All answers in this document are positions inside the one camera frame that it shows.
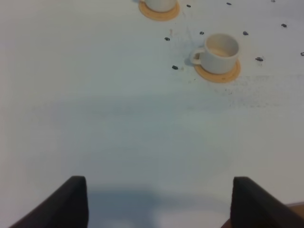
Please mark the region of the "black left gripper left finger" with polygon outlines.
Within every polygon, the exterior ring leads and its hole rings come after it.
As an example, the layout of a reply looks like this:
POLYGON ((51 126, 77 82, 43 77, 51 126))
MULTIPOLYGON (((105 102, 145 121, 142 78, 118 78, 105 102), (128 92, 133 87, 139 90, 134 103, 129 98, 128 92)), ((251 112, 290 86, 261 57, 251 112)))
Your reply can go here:
POLYGON ((89 222, 84 176, 72 176, 12 228, 86 228, 89 222))

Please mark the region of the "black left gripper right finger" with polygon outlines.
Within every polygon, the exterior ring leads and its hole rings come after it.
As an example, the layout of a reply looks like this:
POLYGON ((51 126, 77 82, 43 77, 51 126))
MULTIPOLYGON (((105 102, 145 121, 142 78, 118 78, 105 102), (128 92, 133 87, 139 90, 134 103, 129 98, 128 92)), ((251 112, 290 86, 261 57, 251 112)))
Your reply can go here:
POLYGON ((233 179, 233 228, 302 228, 304 219, 248 177, 233 179))

